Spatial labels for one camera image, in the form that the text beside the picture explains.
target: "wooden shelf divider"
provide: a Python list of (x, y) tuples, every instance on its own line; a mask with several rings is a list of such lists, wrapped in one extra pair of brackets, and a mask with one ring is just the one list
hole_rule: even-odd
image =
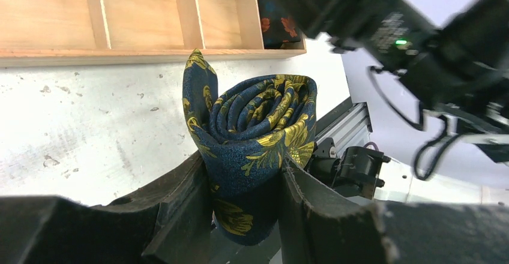
[(257, 0), (0, 0), (0, 67), (278, 59), (265, 50)]
[(92, 30), (94, 31), (95, 45), (97, 49), (111, 49), (110, 34), (106, 12), (104, 10), (104, 0), (86, 0)]

